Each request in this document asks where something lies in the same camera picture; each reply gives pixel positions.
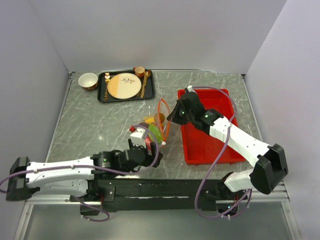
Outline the yellow brown mango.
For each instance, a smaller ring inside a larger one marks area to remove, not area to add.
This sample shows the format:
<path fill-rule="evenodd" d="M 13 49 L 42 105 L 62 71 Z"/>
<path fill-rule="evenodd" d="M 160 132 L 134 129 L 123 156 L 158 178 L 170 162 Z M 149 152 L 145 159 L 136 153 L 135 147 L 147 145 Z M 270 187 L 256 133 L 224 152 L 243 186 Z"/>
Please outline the yellow brown mango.
<path fill-rule="evenodd" d="M 156 113 L 153 118 L 156 123 L 160 124 L 162 124 L 166 119 L 165 115 L 162 112 Z"/>

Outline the clear zip bag orange zipper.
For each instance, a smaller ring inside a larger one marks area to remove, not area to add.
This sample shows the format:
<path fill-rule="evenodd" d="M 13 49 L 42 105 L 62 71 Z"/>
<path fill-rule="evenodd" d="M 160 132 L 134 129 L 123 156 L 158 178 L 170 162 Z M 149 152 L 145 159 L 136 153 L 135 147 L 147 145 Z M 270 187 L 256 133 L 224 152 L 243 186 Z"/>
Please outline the clear zip bag orange zipper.
<path fill-rule="evenodd" d="M 167 143 L 167 139 L 170 131 L 170 123 L 167 120 L 167 117 L 170 114 L 170 107 L 168 103 L 161 98 L 156 105 L 156 111 L 148 116 L 145 116 L 140 123 L 140 125 L 145 126 L 151 131 L 153 136 L 148 132 L 148 138 L 159 144 L 160 147 L 164 147 Z"/>

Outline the red apple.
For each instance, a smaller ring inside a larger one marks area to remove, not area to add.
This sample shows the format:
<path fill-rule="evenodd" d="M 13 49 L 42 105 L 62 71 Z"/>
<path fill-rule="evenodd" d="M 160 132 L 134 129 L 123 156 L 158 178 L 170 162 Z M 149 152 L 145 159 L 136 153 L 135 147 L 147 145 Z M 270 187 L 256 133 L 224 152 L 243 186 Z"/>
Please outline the red apple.
<path fill-rule="evenodd" d="M 145 144 L 146 144 L 146 148 L 147 148 L 147 150 L 148 151 L 151 151 L 151 139 L 150 139 L 150 137 L 149 136 L 147 136 L 146 138 L 145 138 Z"/>

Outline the green apple slice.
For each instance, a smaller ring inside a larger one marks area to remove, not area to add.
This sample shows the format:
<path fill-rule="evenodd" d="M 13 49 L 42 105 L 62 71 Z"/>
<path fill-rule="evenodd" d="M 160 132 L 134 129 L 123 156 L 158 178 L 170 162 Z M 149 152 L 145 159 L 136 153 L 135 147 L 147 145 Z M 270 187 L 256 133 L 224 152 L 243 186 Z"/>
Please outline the green apple slice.
<path fill-rule="evenodd" d="M 162 132 L 161 130 L 154 124 L 150 124 L 148 126 L 149 131 L 155 136 L 156 141 L 158 144 L 162 144 L 163 142 L 163 137 L 162 137 Z"/>

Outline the dark purple plum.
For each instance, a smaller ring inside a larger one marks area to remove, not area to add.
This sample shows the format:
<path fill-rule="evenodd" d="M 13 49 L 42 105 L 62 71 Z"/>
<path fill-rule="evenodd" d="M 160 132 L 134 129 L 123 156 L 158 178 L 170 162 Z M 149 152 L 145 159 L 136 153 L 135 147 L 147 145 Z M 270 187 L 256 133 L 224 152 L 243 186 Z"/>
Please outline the dark purple plum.
<path fill-rule="evenodd" d="M 149 127 L 149 124 L 146 123 L 146 122 L 140 122 L 139 125 L 140 125 L 140 126 L 144 126 L 144 127 L 146 127 L 146 128 Z"/>

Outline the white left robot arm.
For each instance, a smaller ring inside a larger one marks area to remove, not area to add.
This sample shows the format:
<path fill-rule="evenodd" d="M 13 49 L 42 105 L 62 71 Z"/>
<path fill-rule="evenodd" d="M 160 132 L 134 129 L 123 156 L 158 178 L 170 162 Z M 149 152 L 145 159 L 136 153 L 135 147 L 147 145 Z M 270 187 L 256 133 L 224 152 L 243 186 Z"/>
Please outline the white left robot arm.
<path fill-rule="evenodd" d="M 99 180 L 111 180 L 156 168 L 163 154 L 156 143 L 150 147 L 129 144 L 128 150 L 102 151 L 81 159 L 32 162 L 19 157 L 10 168 L 5 199 L 25 201 L 38 195 L 69 195 L 93 201 L 103 195 Z"/>

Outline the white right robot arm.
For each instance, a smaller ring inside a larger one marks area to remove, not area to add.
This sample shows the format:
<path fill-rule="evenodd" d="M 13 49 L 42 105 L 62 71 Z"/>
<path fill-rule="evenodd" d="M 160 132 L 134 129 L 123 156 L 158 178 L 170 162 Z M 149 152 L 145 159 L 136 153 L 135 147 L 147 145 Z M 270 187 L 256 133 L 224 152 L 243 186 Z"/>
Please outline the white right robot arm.
<path fill-rule="evenodd" d="M 268 195 L 288 174 L 285 151 L 279 144 L 269 145 L 247 134 L 215 109 L 205 109 L 195 91 L 184 93 L 167 120 L 192 124 L 197 130 L 226 143 L 252 166 L 252 169 L 232 172 L 219 186 L 219 195 L 232 198 L 236 192 L 256 189 Z"/>

